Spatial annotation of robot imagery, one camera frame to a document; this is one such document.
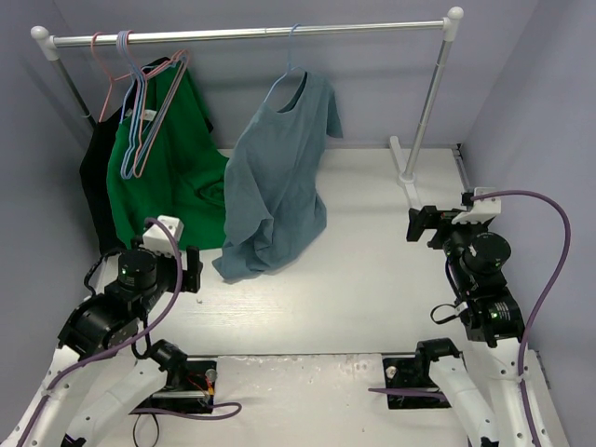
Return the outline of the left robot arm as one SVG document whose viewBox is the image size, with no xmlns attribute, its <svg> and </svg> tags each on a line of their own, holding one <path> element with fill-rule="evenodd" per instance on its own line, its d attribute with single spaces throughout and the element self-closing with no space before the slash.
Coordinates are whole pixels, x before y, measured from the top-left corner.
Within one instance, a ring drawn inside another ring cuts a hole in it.
<svg viewBox="0 0 596 447">
<path fill-rule="evenodd" d="M 199 250 L 164 255 L 144 248 L 122 251 L 117 277 L 67 319 L 47 374 L 5 446 L 97 446 L 140 403 L 186 378 L 186 355 L 165 340 L 88 407 L 82 405 L 109 361 L 149 331 L 139 325 L 162 295 L 196 293 L 203 264 Z"/>
</svg>

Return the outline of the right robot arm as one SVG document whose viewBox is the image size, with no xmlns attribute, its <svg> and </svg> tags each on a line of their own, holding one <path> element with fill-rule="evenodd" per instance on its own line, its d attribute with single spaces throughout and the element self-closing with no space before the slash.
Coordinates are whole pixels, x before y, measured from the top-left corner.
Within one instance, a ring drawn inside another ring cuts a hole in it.
<svg viewBox="0 0 596 447">
<path fill-rule="evenodd" d="M 454 318 L 464 326 L 489 395 L 482 395 L 449 338 L 418 343 L 413 375 L 439 388 L 471 445 L 550 446 L 523 363 L 522 312 L 502 273 L 511 247 L 487 223 L 468 222 L 463 215 L 461 210 L 434 206 L 410 209 L 406 239 L 416 242 L 424 231 L 434 231 L 427 245 L 445 254 L 445 274 L 455 295 Z"/>
</svg>

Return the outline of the blue-grey t-shirt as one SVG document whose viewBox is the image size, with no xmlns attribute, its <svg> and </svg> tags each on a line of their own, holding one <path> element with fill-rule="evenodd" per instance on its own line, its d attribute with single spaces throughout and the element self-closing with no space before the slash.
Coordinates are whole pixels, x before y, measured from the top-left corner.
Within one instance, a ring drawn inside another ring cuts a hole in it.
<svg viewBox="0 0 596 447">
<path fill-rule="evenodd" d="M 278 270 L 322 233 L 318 167 L 327 140 L 342 136 L 334 89 L 322 75 L 305 73 L 279 110 L 260 105 L 224 171 L 225 241 L 212 263 L 224 280 Z"/>
</svg>

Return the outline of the light blue wire hanger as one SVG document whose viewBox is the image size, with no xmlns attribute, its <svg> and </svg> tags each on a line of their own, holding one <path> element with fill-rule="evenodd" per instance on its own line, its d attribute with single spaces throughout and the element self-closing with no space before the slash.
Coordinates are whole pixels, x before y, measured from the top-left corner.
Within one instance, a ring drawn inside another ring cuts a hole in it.
<svg viewBox="0 0 596 447">
<path fill-rule="evenodd" d="M 301 66 L 295 65 L 293 63 L 295 33 L 302 27 L 303 27 L 302 23 L 295 23 L 289 31 L 285 71 L 278 79 L 276 79 L 274 81 L 274 83 L 271 85 L 270 89 L 268 90 L 267 94 L 264 97 L 263 104 L 267 105 L 268 107 L 271 106 L 271 98 L 272 98 L 273 94 L 276 92 L 276 88 L 278 87 L 278 85 L 280 83 L 282 83 L 284 80 L 286 80 L 296 70 L 302 69 Z"/>
</svg>

